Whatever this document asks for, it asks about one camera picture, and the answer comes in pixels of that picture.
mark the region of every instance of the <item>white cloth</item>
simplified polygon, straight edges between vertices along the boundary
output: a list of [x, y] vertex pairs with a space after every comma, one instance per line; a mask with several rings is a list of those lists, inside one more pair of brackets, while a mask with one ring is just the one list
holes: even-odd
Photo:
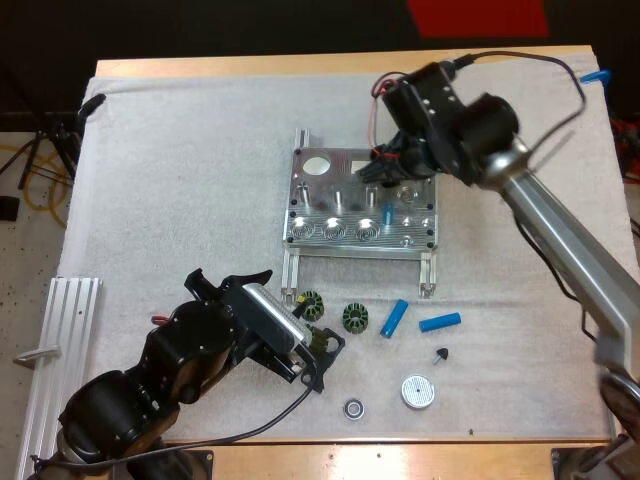
[[[567, 57], [578, 74], [591, 55]], [[279, 294], [282, 216], [297, 127], [329, 147], [366, 147], [375, 75], [251, 76], [195, 79], [94, 78], [87, 98], [106, 102], [89, 118], [59, 274], [104, 280], [89, 375], [134, 365], [149, 317], [189, 299], [182, 286], [197, 267], [217, 284], [229, 274], [271, 268]], [[507, 61], [465, 69], [455, 87], [469, 101], [484, 91], [515, 108], [532, 144], [578, 105], [553, 65]], [[622, 183], [599, 83], [586, 85], [587, 112], [540, 178], [638, 278]], [[378, 138], [394, 127], [380, 109]], [[562, 140], [559, 135], [545, 151]], [[268, 437], [601, 437], [593, 344], [579, 329], [578, 305], [560, 293], [516, 231], [500, 198], [442, 178], [438, 285], [417, 299], [418, 263], [303, 258], [300, 287], [317, 290], [318, 322], [347, 345], [313, 394]], [[410, 307], [393, 338], [378, 332], [397, 298]], [[344, 331], [351, 301], [369, 309], [369, 328]], [[424, 318], [460, 312], [462, 324], [421, 334]], [[446, 362], [431, 359], [449, 348]], [[402, 381], [426, 375], [436, 397], [407, 408]], [[184, 407], [170, 438], [244, 432], [302, 391], [250, 360], [197, 404]], [[364, 417], [345, 418], [349, 398]]]

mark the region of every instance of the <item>black tripod leg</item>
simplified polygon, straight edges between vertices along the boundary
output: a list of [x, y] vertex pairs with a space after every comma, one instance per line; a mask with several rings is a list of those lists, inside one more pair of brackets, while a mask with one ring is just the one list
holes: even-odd
[[70, 158], [69, 152], [64, 147], [63, 143], [60, 141], [58, 136], [49, 138], [53, 146], [56, 147], [58, 155], [60, 156], [60, 160], [64, 164], [64, 168], [67, 170], [69, 176], [73, 179], [76, 178], [76, 167], [73, 160]]
[[33, 161], [36, 159], [36, 153], [38, 152], [38, 148], [40, 147], [40, 142], [43, 138], [42, 132], [36, 132], [36, 138], [33, 139], [33, 143], [31, 144], [31, 150], [29, 150], [29, 158], [27, 158], [27, 163], [22, 170], [22, 175], [20, 176], [20, 181], [18, 182], [18, 190], [24, 189], [24, 184], [27, 181], [27, 176], [29, 172], [31, 172], [31, 167], [33, 166]]
[[22, 153], [23, 153], [27, 148], [29, 148], [31, 145], [33, 145], [33, 142], [35, 142], [35, 141], [36, 141], [36, 139], [34, 138], [33, 140], [29, 140], [29, 141], [28, 141], [27, 143], [25, 143], [22, 147], [20, 147], [20, 150], [18, 150], [16, 153], [14, 153], [14, 154], [13, 154], [13, 156], [12, 156], [9, 160], [7, 160], [7, 162], [6, 162], [2, 167], [0, 167], [0, 175], [2, 175], [2, 173], [4, 173], [4, 171], [5, 171], [7, 168], [9, 168], [9, 167], [13, 164], [13, 162], [15, 162], [15, 161], [18, 159], [18, 157], [19, 157], [20, 155], [22, 155]]

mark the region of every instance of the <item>blue battery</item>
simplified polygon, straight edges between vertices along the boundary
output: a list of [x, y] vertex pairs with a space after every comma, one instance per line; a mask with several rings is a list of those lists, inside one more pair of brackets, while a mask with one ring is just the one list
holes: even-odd
[[387, 321], [384, 322], [382, 330], [380, 330], [380, 335], [385, 338], [391, 338], [391, 335], [393, 335], [393, 332], [395, 332], [396, 327], [400, 323], [400, 320], [402, 320], [402, 316], [404, 315], [404, 312], [407, 311], [408, 307], [409, 304], [407, 302], [405, 302], [401, 298], [398, 299], [398, 301], [396, 302], [396, 306], [393, 307], [391, 314], [389, 314], [389, 318], [387, 318]]
[[382, 205], [382, 223], [384, 225], [393, 225], [393, 218], [395, 217], [395, 207], [391, 202], [384, 202]]
[[456, 312], [442, 315], [440, 317], [428, 318], [427, 320], [421, 320], [420, 323], [418, 323], [418, 326], [420, 327], [420, 331], [424, 333], [430, 332], [431, 330], [438, 330], [439, 328], [450, 327], [459, 323], [462, 323], [462, 319], [460, 318], [460, 314]]

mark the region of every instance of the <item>floor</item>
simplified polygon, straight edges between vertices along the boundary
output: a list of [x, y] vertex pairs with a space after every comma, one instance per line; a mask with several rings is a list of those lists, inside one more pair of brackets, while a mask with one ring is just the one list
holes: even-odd
[[[11, 156], [4, 146], [19, 147], [32, 137], [29, 133], [0, 133], [0, 165]], [[52, 146], [43, 144], [39, 153], [46, 157]], [[19, 353], [37, 346], [42, 316], [47, 299], [48, 285], [58, 266], [64, 229], [48, 211], [34, 211], [24, 201], [17, 189], [26, 157], [0, 175], [0, 195], [12, 195], [21, 199], [18, 220], [15, 223], [0, 222], [0, 378], [4, 388], [0, 390], [0, 407], [5, 415], [0, 422], [0, 472], [13, 472], [18, 455], [24, 411], [29, 396], [31, 371], [18, 366], [12, 359]], [[47, 203], [51, 182], [33, 177], [29, 185], [30, 197], [36, 204]], [[626, 185], [629, 211], [640, 219], [640, 186]], [[60, 198], [58, 188], [55, 198]], [[70, 194], [56, 209], [66, 218]], [[640, 241], [635, 238], [637, 258], [640, 258]]]

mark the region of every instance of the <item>round metal lid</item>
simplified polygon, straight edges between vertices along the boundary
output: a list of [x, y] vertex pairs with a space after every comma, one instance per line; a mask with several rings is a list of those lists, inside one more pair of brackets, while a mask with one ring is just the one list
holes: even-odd
[[355, 398], [347, 400], [344, 404], [344, 414], [349, 420], [359, 420], [364, 415], [364, 405]]
[[422, 375], [411, 375], [402, 382], [402, 399], [411, 408], [427, 408], [435, 393], [433, 384]]

